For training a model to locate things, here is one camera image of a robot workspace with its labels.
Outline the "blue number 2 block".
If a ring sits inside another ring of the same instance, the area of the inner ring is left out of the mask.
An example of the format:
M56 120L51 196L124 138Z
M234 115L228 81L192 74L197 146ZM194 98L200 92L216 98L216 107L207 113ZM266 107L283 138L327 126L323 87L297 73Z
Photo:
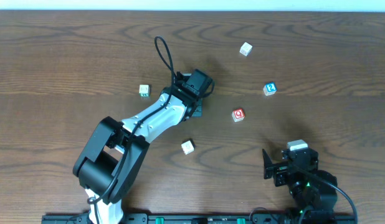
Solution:
M274 82L270 82L265 84L263 91L265 96L270 96L277 92L277 87Z

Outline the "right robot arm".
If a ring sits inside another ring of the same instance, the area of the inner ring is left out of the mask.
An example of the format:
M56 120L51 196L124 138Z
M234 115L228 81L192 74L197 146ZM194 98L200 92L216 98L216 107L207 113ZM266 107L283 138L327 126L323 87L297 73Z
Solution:
M338 196L328 184L337 185L335 176L318 168L318 153L309 147L282 151L284 161L273 163L266 151L264 179L273 179L276 187L286 185L297 209L292 212L295 223L336 223L333 207Z

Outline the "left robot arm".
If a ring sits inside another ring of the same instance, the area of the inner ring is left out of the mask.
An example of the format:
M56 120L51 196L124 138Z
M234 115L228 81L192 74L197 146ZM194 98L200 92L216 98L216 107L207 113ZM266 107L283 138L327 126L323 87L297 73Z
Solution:
M88 222L121 222L121 200L131 189L150 144L192 117L212 89L212 78L200 70L178 72L147 109L121 121L107 116L97 124L72 170L88 195Z

